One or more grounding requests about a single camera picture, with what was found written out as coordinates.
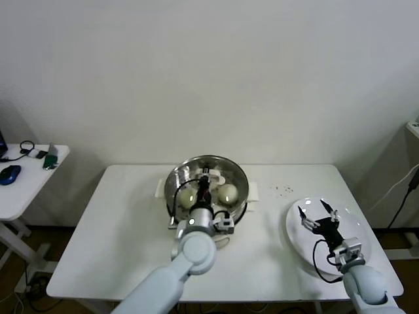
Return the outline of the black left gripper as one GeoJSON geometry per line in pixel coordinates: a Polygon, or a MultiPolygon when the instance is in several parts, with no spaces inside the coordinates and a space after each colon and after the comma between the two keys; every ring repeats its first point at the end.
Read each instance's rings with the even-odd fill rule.
{"type": "Polygon", "coordinates": [[[208,167],[206,167],[206,177],[201,177],[200,182],[198,183],[198,192],[196,199],[197,208],[211,208],[211,192],[209,188],[209,183],[211,182],[211,174],[210,168],[208,167]]]}

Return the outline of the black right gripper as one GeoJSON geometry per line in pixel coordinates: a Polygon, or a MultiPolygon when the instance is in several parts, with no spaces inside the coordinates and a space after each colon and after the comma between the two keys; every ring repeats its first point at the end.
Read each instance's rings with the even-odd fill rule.
{"type": "Polygon", "coordinates": [[[338,227],[340,225],[337,210],[334,210],[325,200],[320,199],[322,206],[328,212],[329,217],[316,221],[309,219],[303,209],[298,206],[301,224],[307,229],[312,230],[316,235],[321,235],[326,241],[330,251],[342,245],[344,238],[341,236],[338,227]]]}

